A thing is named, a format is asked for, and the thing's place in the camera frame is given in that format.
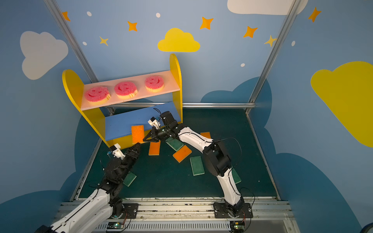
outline yellow star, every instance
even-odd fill
[[[312,19],[312,22],[315,22],[316,17],[317,17],[320,13],[321,13],[321,11],[316,10],[316,7],[315,7],[315,9],[313,10],[312,15],[311,15],[308,19]]]
[[[245,37],[251,37],[252,38],[254,36],[254,32],[255,32],[256,29],[258,29],[258,28],[247,27],[247,32],[244,35],[244,38]]]
[[[136,24],[137,23],[130,23],[129,21],[127,21],[128,22],[128,24],[129,24],[129,29],[128,29],[128,31],[137,31],[137,29],[136,29]]]
[[[202,17],[202,25],[201,25],[200,29],[207,28],[208,30],[210,30],[210,24],[211,24],[212,20],[213,19],[205,19],[205,18]]]
[[[105,40],[104,40],[104,39],[103,39],[103,38],[101,38],[101,37],[100,37],[100,39],[101,39],[101,42],[100,42],[100,44],[105,44],[106,46],[108,46],[108,45],[107,45],[107,43],[106,43],[106,41],[107,41],[108,39],[105,39]]]
[[[70,19],[69,19],[69,17],[68,17],[68,12],[67,12],[67,11],[66,11],[66,12],[63,12],[62,15],[63,15],[63,17],[65,18],[65,20],[70,21]]]
[[[269,41],[265,42],[264,44],[270,44],[271,47],[272,47],[272,44],[273,44],[273,42],[274,42],[275,40],[277,40],[277,38],[273,39],[273,38],[272,38],[272,35],[270,35],[270,36],[269,36]]]

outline white cloud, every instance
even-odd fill
[[[301,0],[297,14],[307,5]],[[228,0],[228,9],[236,14],[286,15],[293,0]]]
[[[31,80],[41,78],[68,54],[67,44],[56,40],[51,34],[26,31],[21,35],[21,50],[26,57],[22,70]]]

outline dark green table surface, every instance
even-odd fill
[[[116,113],[123,111],[128,109],[117,109]],[[276,196],[243,109],[187,108],[184,109],[184,123],[198,133],[210,132],[213,139],[236,138],[242,148],[242,157],[234,139],[224,142],[232,164],[237,164],[235,169],[242,179],[237,187],[250,188],[256,196]],[[205,174],[193,176],[189,158],[202,155],[197,149],[187,144],[192,154],[178,163],[172,157],[175,151],[167,143],[161,143],[159,156],[148,155],[149,145],[150,143],[141,145],[140,157],[132,168],[132,173],[137,178],[129,187],[124,186],[120,193],[122,198],[223,196],[219,181],[206,167]],[[108,151],[108,147],[102,143],[80,192],[80,198],[87,198],[101,182],[104,176],[101,163],[106,166],[109,161],[106,154]],[[246,189],[242,189],[242,195],[252,196]]]

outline toy shelf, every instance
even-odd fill
[[[145,79],[151,75],[159,75],[163,78],[164,89],[160,92],[153,93],[146,90]],[[138,93],[134,98],[122,100],[115,94],[114,86],[123,81],[131,81],[137,86]],[[149,107],[105,117],[99,107],[172,92],[173,102],[157,105],[156,108],[161,112],[170,111],[175,120],[183,121],[181,71],[175,54],[170,55],[170,70],[168,71],[84,85],[74,71],[65,70],[62,73],[62,82],[72,104],[108,147],[116,143],[119,143],[121,148],[132,146],[131,126],[144,125],[146,135],[151,129],[148,120],[152,117],[158,117],[159,113],[153,107]],[[91,106],[84,98],[85,91],[94,86],[106,86],[108,88],[111,97],[105,104]]]
[[[152,75],[159,75],[163,78],[164,88],[160,92],[150,92],[150,91],[147,91],[145,88],[145,79]],[[123,100],[115,94],[114,87],[118,83],[126,82],[126,81],[133,82],[137,87],[138,93],[133,98]],[[85,93],[87,90],[91,89],[92,87],[96,87],[96,86],[107,87],[111,95],[110,99],[106,101],[104,104],[93,106],[83,97],[82,104],[80,107],[81,110],[104,107],[104,106],[108,106],[112,104],[118,104],[118,103],[123,103],[123,102],[131,101],[131,100],[138,100],[138,99],[148,98],[148,97],[155,96],[155,95],[161,95],[161,94],[171,93],[174,91],[180,91],[180,87],[176,83],[175,78],[172,76],[172,73],[170,70],[157,72],[157,73],[151,73],[147,75],[138,75],[138,76],[133,76],[133,77],[128,77],[128,78],[86,84],[84,85],[83,93]]]

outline pink round sponge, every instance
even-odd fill
[[[137,94],[137,87],[133,82],[120,82],[114,87],[115,93],[121,99],[133,98]]]
[[[96,86],[84,93],[85,99],[92,105],[105,103],[110,98],[110,93],[107,87]]]
[[[161,76],[150,76],[145,79],[146,90],[150,92],[159,92],[164,88],[164,81]]]

